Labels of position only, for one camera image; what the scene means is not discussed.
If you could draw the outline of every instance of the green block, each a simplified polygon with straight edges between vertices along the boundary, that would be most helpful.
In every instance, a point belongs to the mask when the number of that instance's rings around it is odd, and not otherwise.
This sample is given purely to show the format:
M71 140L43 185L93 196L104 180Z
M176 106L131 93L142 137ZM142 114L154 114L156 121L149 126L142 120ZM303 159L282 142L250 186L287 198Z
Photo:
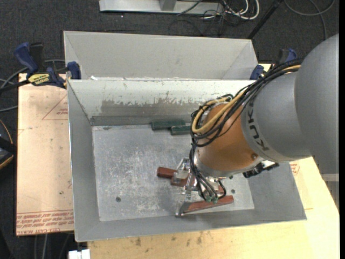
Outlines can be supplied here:
M151 128L155 130L166 130L174 126L184 126L185 121L182 120L169 120L169 121L153 121L151 123Z
M170 133L171 135L181 135L181 134L189 134L190 126L174 126L171 127Z

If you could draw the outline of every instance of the yellow clamp label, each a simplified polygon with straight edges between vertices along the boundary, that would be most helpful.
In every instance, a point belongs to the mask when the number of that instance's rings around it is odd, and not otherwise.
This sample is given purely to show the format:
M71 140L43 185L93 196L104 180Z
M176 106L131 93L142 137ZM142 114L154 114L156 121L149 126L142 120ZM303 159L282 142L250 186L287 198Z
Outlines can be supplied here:
M29 82L35 85L39 85L42 83L46 83L49 80L49 74L47 73L38 73L38 74L33 74L29 79L27 79Z

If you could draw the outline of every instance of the gray metal box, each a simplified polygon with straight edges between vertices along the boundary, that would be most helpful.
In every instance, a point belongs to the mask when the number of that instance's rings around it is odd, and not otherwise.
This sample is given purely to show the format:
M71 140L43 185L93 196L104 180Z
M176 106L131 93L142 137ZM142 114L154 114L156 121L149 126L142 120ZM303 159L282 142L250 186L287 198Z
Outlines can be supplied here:
M68 82L77 241L305 219L288 164L227 180L233 204L182 218L179 190L156 176L158 166L174 168L188 155L190 137L149 124L189 122L201 103L250 83L243 78L256 64L251 42L66 32L65 52L84 78Z

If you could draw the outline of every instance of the black connector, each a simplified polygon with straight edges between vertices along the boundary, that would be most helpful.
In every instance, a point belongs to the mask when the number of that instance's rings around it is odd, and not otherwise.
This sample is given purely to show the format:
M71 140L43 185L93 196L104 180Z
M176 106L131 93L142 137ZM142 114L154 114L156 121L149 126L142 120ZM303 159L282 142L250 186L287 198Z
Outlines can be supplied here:
M272 164L272 165L269 165L269 166L265 167L265 165L262 164L262 162L260 162L259 164L257 164L257 165L255 166L254 169L252 169L252 170L250 170L250 171L247 171L247 172L243 172L243 176L244 176L245 178L250 178L250 177L252 177L252 176L255 176L255 175L260 174L262 171L268 171L268 170L271 170L271 169L273 169L273 168L275 168L275 167L278 167L278 166L279 166L278 163L274 163L274 164Z

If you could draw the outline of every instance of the blue clamp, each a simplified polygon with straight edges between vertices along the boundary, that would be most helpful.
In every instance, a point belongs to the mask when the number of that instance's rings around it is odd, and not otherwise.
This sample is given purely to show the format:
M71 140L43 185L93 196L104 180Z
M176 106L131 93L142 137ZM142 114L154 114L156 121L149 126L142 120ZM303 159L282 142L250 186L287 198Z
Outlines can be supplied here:
M258 64L252 74L250 75L250 79L249 80L257 80L261 75L262 73L264 73L264 67L260 64Z
M35 86L51 85L65 88L66 80L59 76L52 67L48 67L46 72L38 72L42 69L42 64L38 66L34 58L30 54L30 45L28 42L17 46L14 52L17 60L29 69L26 75L26 80ZM70 76L68 78L81 79L81 72L79 65L76 62L69 62L67 69Z
M279 51L279 58L278 64L290 62L291 60L297 59L297 53L291 48L281 49Z

